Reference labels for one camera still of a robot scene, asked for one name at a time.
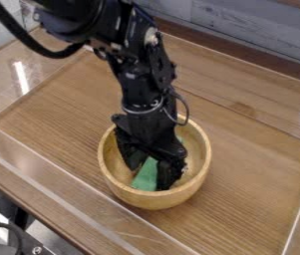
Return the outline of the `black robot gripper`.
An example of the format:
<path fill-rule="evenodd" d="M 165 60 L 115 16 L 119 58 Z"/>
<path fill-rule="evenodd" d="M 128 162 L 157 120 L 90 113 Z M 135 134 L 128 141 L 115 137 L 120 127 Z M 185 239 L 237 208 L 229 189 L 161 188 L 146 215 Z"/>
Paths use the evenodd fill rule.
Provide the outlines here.
<path fill-rule="evenodd" d="M 163 104 L 145 112 L 115 114 L 111 120 L 115 125 L 118 150 L 130 171 L 143 165 L 149 155 L 157 158 L 186 158 L 187 152 L 174 131 L 179 126 L 174 104 Z M 157 190 L 170 189 L 181 179 L 185 167 L 183 160 L 161 160 L 157 163 Z"/>

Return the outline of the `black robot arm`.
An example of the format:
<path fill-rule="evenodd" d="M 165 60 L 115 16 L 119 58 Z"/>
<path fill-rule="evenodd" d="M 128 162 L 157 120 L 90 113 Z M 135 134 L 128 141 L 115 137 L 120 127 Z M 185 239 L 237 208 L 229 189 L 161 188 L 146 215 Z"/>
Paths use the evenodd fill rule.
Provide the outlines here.
<path fill-rule="evenodd" d="M 92 46 L 122 88 L 122 109 L 112 115 L 118 149 L 136 170 L 157 161 L 155 189 L 182 176 L 186 149 L 174 133 L 179 95 L 171 85 L 175 64 L 150 14 L 131 0 L 31 0 L 46 31 L 58 39 Z"/>

